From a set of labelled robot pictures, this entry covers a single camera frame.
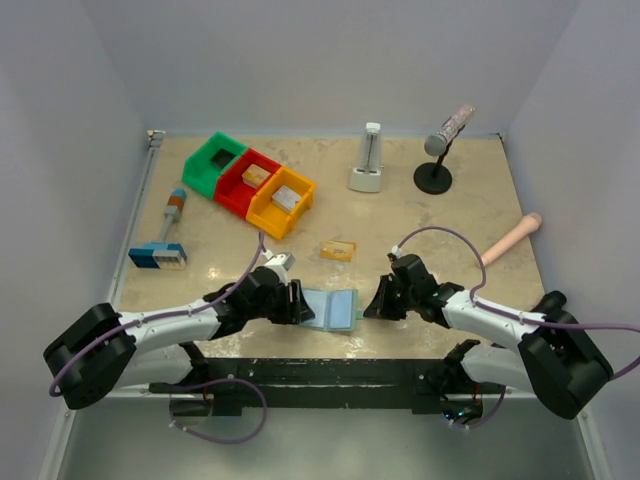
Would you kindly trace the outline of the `green card holder wallet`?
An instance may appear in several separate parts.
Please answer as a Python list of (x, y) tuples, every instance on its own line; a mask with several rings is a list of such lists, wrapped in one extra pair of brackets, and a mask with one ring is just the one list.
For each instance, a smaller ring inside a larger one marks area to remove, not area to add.
[(361, 317), (357, 289), (304, 289), (303, 295), (314, 317), (303, 321), (301, 327), (327, 332), (351, 332), (356, 328), (356, 321)]

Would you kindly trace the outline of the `gold VIP card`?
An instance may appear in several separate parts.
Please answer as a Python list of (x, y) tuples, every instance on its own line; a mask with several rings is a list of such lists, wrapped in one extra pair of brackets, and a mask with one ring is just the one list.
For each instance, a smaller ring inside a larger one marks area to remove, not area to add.
[(354, 242), (329, 241), (331, 243), (331, 258), (340, 262), (351, 262), (355, 256), (356, 244)]
[(331, 252), (331, 243), (329, 241), (323, 241), (320, 248), (320, 256), (325, 259), (330, 259)]

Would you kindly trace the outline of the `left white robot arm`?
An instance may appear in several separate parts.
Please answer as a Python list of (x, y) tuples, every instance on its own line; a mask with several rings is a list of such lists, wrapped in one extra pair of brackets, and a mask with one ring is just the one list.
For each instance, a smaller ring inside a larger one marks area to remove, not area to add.
[(118, 312), (106, 302), (84, 312), (44, 350), (49, 395), (79, 410), (110, 393), (143, 355), (241, 331), (257, 319), (299, 325), (315, 317), (301, 282), (261, 266), (234, 284), (174, 310)]

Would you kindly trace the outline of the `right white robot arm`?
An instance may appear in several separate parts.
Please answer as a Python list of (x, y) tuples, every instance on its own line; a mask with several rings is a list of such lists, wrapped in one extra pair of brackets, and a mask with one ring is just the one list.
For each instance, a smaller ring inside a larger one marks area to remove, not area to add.
[(471, 334), (427, 376), (442, 394), (471, 384), (512, 387), (534, 394), (556, 416), (573, 419), (614, 372), (565, 303), (558, 291), (531, 312), (487, 302), (461, 285), (437, 282), (409, 254), (391, 259), (391, 271), (381, 276), (364, 315), (398, 321), (415, 312), (426, 322)]

